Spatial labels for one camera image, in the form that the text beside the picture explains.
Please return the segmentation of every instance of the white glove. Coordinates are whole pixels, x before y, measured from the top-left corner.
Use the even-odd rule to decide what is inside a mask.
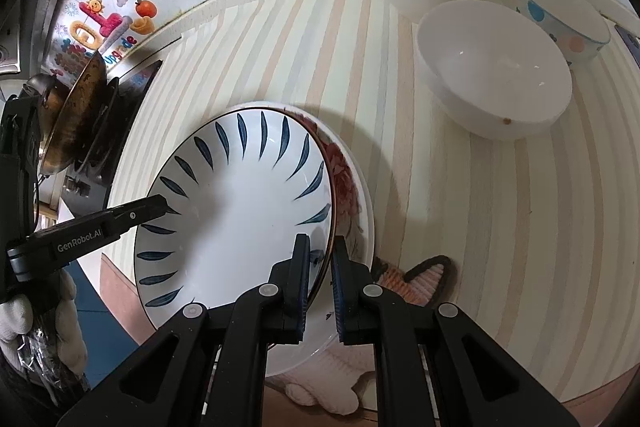
[[[58,334],[58,357],[79,377],[84,373],[87,351],[78,323],[76,309],[76,284],[65,271],[60,272],[60,304],[56,308],[56,332]],[[9,302],[0,304],[0,349],[7,361],[22,372],[18,358],[19,335],[27,334],[33,325],[33,310],[25,295],[17,295]]]

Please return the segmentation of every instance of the plate rim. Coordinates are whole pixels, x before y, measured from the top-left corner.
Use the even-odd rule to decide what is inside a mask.
[[[326,155],[326,152],[324,151],[324,148],[322,147],[322,143],[321,143],[319,137],[316,136],[316,133],[311,131],[309,129],[309,127],[302,120],[300,120],[300,118],[296,118],[295,116],[292,116],[291,114],[286,112],[284,109],[281,109],[279,107],[268,107],[267,105],[256,105],[256,106],[251,106],[251,107],[245,107],[245,106],[241,106],[241,105],[236,105],[234,107],[227,108],[227,110],[225,112],[223,112],[223,113],[221,113],[221,114],[219,114],[219,115],[217,115],[217,116],[215,116],[213,118],[210,118],[210,120],[207,120],[205,123],[203,123],[197,129],[195,129],[187,138],[182,140],[175,147],[175,149],[171,152],[169,157],[162,164],[162,166],[159,169],[158,173],[154,176],[154,179],[151,182],[151,186],[149,187],[148,191],[146,192],[146,197],[149,196],[149,193],[151,192],[151,189],[153,188],[154,184],[156,183],[156,180],[158,179],[158,176],[160,175],[160,172],[162,172],[162,169],[164,169],[164,167],[167,165],[167,163],[169,163],[171,161],[171,158],[174,156],[174,153],[178,149],[180,149],[180,147],[182,147],[185,143],[187,143],[188,140],[190,140],[191,137],[193,137],[198,131],[200,131],[203,127],[215,122],[216,120],[219,120],[220,118],[223,118],[223,117],[228,116],[230,114],[233,114],[233,113],[236,113],[236,112],[241,112],[241,111],[254,110],[254,109],[261,109],[261,110],[268,110],[268,111],[272,111],[272,112],[277,112],[279,114],[282,114],[283,116],[291,118],[291,120],[294,120],[296,123],[301,125],[302,128],[307,131],[307,133],[311,136],[311,138],[316,143],[316,146],[320,150],[320,154],[322,156],[322,160],[324,161],[324,164],[325,164],[325,166],[327,168],[327,172],[329,172],[329,167],[330,167],[329,158]],[[329,225],[329,238],[328,238],[328,241],[327,241],[327,249],[326,249],[326,252],[324,254],[324,259],[322,260],[322,265],[321,265],[320,269],[318,270],[318,275],[316,276],[316,280],[314,281],[314,285],[312,286],[311,292],[308,295],[307,304],[306,304],[307,309],[309,308],[309,306],[311,306],[311,304],[313,303],[313,301],[316,298],[316,295],[320,291],[320,286],[322,285],[322,282],[324,281],[324,277],[326,276],[326,272],[327,272],[327,270],[329,268],[329,264],[331,262],[331,258],[332,258],[333,254],[334,254],[335,225],[336,225],[336,219],[337,219],[336,208],[335,208],[335,187],[334,187],[334,178],[332,176],[328,176],[328,178],[329,178],[329,187],[330,187],[330,191],[331,191],[331,224]],[[135,235],[134,241],[133,241],[133,278],[134,278],[134,281],[135,281],[136,293],[138,295],[138,300],[140,301],[140,305],[142,306],[142,309],[145,312],[146,318],[149,320],[149,322],[153,326],[154,330],[158,331],[159,328],[161,328],[162,326],[156,327],[156,325],[154,324],[153,320],[151,320],[151,317],[149,316],[149,314],[147,312],[145,304],[144,304],[144,302],[142,302],[142,296],[140,296],[140,291],[138,289],[138,276],[136,274],[136,243],[138,241],[138,230],[139,229],[140,229],[140,226],[137,226],[136,227],[136,235]]]

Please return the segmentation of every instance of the striped tablecloth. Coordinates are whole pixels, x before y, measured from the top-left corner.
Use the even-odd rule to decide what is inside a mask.
[[[511,0],[490,0],[510,4]],[[454,300],[562,400],[640,360],[640,71],[619,35],[574,71],[548,132],[471,135],[414,77],[415,27],[384,0],[260,0],[187,32],[153,82],[110,205],[146,195],[164,161],[226,107],[311,111],[351,147],[377,254],[443,253]],[[133,280],[134,232],[105,253]]]

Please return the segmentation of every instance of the sticker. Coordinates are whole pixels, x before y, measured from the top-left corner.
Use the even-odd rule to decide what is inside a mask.
[[[69,32],[69,28],[63,25],[63,23],[56,22],[56,25],[53,26],[53,32],[57,37],[64,37]]]
[[[77,42],[80,42],[80,44],[94,51],[102,45],[104,40],[97,32],[80,21],[73,21],[71,23],[69,26],[69,35]]]
[[[98,26],[100,26],[100,35],[105,38],[109,37],[116,28],[122,26],[124,19],[119,13],[114,12],[106,18],[100,15],[104,10],[104,6],[100,0],[88,0],[87,2],[81,2],[79,6],[82,12],[98,23]]]
[[[67,73],[78,77],[84,67],[89,63],[92,54],[82,46],[72,44],[70,39],[62,41],[62,53],[56,54],[55,62]]]
[[[121,37],[120,44],[113,51],[111,51],[110,54],[104,54],[102,58],[104,58],[105,63],[108,65],[117,64],[136,44],[138,44],[138,41],[131,35],[127,36],[126,38]]]
[[[150,17],[153,18],[158,15],[158,8],[151,1],[148,0],[137,0],[136,1],[136,13],[140,15],[142,18]]]
[[[115,28],[111,30],[109,36],[105,39],[103,44],[100,46],[100,53],[104,53],[106,50],[111,48],[118,39],[124,35],[124,33],[129,29],[130,24],[132,23],[131,17],[125,15],[122,18],[122,22],[118,24]]]
[[[78,11],[78,5],[74,2],[68,2],[65,4],[65,15],[69,15],[70,17],[75,17],[80,12]]]
[[[133,24],[131,24],[129,28],[131,29],[131,31],[136,32],[140,35],[149,35],[149,33],[153,33],[154,31],[156,31],[154,22],[149,16],[144,16],[140,19],[134,20]]]

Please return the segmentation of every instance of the polka dot bowl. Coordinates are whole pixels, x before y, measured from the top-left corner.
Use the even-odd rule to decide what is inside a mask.
[[[516,12],[540,26],[569,66],[587,62],[609,43],[609,27],[586,0],[515,0]]]

